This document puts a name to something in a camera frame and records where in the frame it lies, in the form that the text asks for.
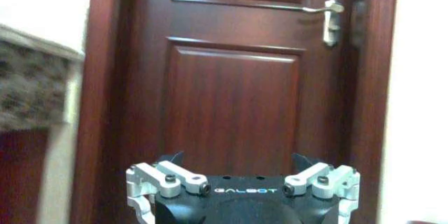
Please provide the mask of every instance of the marble counter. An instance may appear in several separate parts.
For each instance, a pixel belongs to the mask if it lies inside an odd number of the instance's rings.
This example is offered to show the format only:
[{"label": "marble counter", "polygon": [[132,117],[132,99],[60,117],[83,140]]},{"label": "marble counter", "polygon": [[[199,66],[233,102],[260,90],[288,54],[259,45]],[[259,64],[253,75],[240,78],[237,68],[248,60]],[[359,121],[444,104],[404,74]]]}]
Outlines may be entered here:
[{"label": "marble counter", "polygon": [[51,126],[64,119],[68,65],[81,55],[1,28],[0,132]]}]

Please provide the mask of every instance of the black screw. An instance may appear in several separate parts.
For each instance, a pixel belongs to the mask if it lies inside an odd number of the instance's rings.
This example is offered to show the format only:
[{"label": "black screw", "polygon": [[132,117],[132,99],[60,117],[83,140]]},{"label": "black screw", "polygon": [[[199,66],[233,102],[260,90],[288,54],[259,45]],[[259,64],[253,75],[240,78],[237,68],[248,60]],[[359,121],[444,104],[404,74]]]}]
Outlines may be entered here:
[{"label": "black screw", "polygon": [[287,195],[287,197],[292,197],[295,195],[293,187],[289,184],[284,184],[283,186],[283,193]]},{"label": "black screw", "polygon": [[211,187],[209,183],[203,183],[201,186],[200,186],[200,188],[199,188],[199,193],[200,193],[203,196],[207,196],[208,193],[211,192],[211,191],[209,191],[211,188],[212,188],[212,187]]},{"label": "black screw", "polygon": [[176,176],[175,176],[175,174],[165,175],[165,181],[168,183],[175,183],[176,182]]},{"label": "black screw", "polygon": [[328,177],[327,176],[319,176],[317,182],[323,185],[328,185]]}]

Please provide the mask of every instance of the door lever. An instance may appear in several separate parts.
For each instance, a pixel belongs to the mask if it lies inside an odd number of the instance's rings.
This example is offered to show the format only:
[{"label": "door lever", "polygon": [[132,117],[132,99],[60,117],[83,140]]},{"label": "door lever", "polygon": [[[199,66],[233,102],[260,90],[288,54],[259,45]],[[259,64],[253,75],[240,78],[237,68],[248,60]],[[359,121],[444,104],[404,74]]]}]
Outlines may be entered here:
[{"label": "door lever", "polygon": [[337,0],[327,0],[324,8],[313,9],[300,7],[297,10],[305,13],[324,13],[325,20],[323,41],[327,46],[335,46],[340,39],[340,13],[344,11],[344,6],[337,2]]}]

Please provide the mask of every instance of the door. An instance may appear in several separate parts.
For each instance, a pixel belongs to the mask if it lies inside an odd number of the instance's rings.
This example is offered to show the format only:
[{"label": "door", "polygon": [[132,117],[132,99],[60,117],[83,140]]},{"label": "door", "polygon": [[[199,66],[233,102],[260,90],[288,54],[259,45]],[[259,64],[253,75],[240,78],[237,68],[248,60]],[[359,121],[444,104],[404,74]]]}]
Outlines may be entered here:
[{"label": "door", "polygon": [[109,188],[99,210],[109,223],[135,219],[125,169],[161,154],[185,151],[189,170],[232,175],[289,174],[293,152],[336,164],[344,158],[341,46],[323,42],[324,14],[297,11],[325,1],[129,5],[116,155],[99,185]]}]

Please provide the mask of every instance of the door frame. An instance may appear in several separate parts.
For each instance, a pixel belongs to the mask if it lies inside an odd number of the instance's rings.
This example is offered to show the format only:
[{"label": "door frame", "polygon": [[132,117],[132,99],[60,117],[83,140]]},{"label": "door frame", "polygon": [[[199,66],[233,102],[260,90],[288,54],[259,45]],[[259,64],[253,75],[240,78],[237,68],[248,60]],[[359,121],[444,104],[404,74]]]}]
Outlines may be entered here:
[{"label": "door frame", "polygon": [[[71,223],[95,223],[103,157],[113,135],[120,60],[129,33],[131,0],[91,0]],[[381,176],[387,91],[396,0],[365,0],[365,37],[357,58],[347,151],[361,172],[360,209],[352,223],[375,223]]]}]

